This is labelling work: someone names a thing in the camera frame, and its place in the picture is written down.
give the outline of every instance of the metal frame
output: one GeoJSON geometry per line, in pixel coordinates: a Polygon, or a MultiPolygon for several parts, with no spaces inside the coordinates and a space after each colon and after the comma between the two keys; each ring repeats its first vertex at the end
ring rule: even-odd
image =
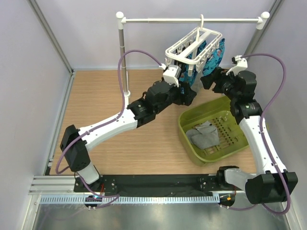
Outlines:
{"type": "MultiPolygon", "coordinates": [[[[55,152],[57,140],[59,137],[59,132],[61,129],[62,121],[64,118],[65,110],[67,107],[68,99],[70,96],[70,92],[72,89],[73,80],[75,77],[74,69],[71,67],[69,61],[67,60],[62,48],[60,47],[55,35],[53,34],[47,20],[45,19],[41,9],[39,8],[36,0],[27,0],[31,8],[33,9],[35,15],[37,16],[38,20],[40,21],[42,27],[46,31],[47,36],[50,39],[50,42],[54,46],[55,50],[57,51],[58,55],[60,56],[63,64],[66,66],[68,72],[70,73],[70,79],[68,81],[66,93],[62,100],[61,109],[59,112],[59,116],[57,118],[57,124],[54,131],[54,135],[51,141],[50,149],[49,149],[49,158],[46,163],[46,167],[52,163],[52,158],[55,152]]],[[[277,13],[278,9],[280,8],[281,4],[283,3],[283,0],[275,0],[273,5],[270,8],[270,18],[265,23],[265,26],[262,30],[256,30],[249,45],[246,48],[245,54],[249,54],[253,52],[255,47],[258,45],[259,41],[267,31],[270,23],[272,22],[273,18],[275,17],[275,14],[277,13]]],[[[174,19],[172,22],[169,23],[182,23],[183,21],[180,19],[174,19]]],[[[192,19],[188,23],[199,23],[200,19],[192,19]]],[[[220,23],[221,20],[218,19],[206,19],[205,22],[210,23],[220,23]]],[[[255,23],[256,19],[249,19],[245,20],[244,22],[240,21],[239,19],[223,19],[224,23],[255,23]]],[[[156,19],[126,19],[126,23],[162,23],[162,21],[156,20],[156,19]]],[[[125,44],[124,44],[124,33],[123,28],[122,30],[119,30],[119,41],[120,41],[120,54],[122,55],[125,52],[125,44]]],[[[128,74],[126,70],[126,60],[123,59],[122,62],[122,72],[123,72],[123,82],[124,85],[127,87],[124,88],[126,90],[126,96],[130,93],[128,90],[128,74]]],[[[24,219],[24,224],[22,229],[23,230],[29,230],[32,229],[34,225],[34,221],[36,218],[38,205],[40,202],[40,199],[44,195],[49,194],[56,194],[56,195],[70,195],[73,194],[73,188],[74,188],[75,179],[73,176],[35,176],[33,179],[33,182],[31,184],[31,188],[29,190],[29,205],[28,205],[28,211],[24,219]]],[[[216,193],[229,193],[229,191],[216,191],[216,193]]],[[[291,206],[290,211],[286,214],[287,219],[289,220],[290,226],[295,226],[295,229],[300,229],[300,226],[298,224],[296,214],[294,211],[294,207],[291,206]]]]}

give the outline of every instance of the gray wall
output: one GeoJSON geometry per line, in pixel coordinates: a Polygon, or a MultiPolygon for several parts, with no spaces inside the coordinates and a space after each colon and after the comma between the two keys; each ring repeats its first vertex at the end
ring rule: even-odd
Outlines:
{"type": "Polygon", "coordinates": [[[25,0],[0,1],[0,225],[20,229],[68,72],[25,0]]]}
{"type": "MultiPolygon", "coordinates": [[[[289,171],[298,175],[299,183],[291,197],[304,229],[307,226],[306,12],[305,0],[285,0],[255,51],[275,54],[287,67],[287,82],[266,119],[280,158],[289,171]]],[[[265,106],[280,85],[282,69],[269,57],[253,57],[248,67],[257,74],[256,98],[265,106]]]]}
{"type": "MultiPolygon", "coordinates": [[[[119,59],[116,12],[130,18],[256,18],[273,0],[37,0],[65,55],[74,68],[115,69],[119,59]]],[[[195,24],[127,24],[127,50],[142,49],[159,60],[195,24]]],[[[226,38],[223,65],[243,53],[255,24],[205,24],[226,38]]],[[[156,67],[142,54],[128,57],[128,67],[156,67]]]]}

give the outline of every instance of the gray floor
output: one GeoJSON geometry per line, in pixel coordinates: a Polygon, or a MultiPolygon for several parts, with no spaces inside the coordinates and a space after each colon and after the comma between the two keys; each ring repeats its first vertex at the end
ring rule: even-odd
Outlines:
{"type": "MultiPolygon", "coordinates": [[[[237,194],[234,207],[249,207],[237,194]]],[[[285,216],[274,216],[258,205],[249,211],[232,211],[217,204],[113,205],[83,210],[84,205],[40,205],[35,230],[289,230],[285,216]]],[[[281,210],[281,205],[273,206],[281,210]]]]}

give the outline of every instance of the wooden tabletop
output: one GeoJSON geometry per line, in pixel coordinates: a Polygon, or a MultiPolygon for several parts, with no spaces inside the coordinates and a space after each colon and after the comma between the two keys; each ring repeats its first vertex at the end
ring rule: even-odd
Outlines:
{"type": "MultiPolygon", "coordinates": [[[[161,70],[130,70],[130,102],[161,79],[161,70]]],[[[172,104],[156,119],[138,129],[121,133],[97,146],[89,154],[100,174],[194,174],[216,173],[220,166],[236,165],[248,173],[256,168],[249,148],[203,167],[193,164],[178,138],[177,119],[192,106],[220,97],[200,90],[190,107],[172,104]]],[[[121,96],[117,72],[79,71],[73,82],[50,174],[55,174],[59,148],[67,126],[77,128],[104,120],[120,111],[121,96]]],[[[65,159],[60,169],[67,166],[65,159]]],[[[67,170],[64,174],[73,174],[67,170]]]]}

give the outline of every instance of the horizontal rod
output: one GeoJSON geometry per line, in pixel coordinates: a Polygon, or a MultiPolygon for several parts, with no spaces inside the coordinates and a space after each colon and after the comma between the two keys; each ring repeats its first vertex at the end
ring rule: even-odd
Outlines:
{"type": "MultiPolygon", "coordinates": [[[[205,18],[205,23],[258,23],[258,18],[205,18]]],[[[122,23],[200,23],[200,18],[124,18],[122,23]]]]}

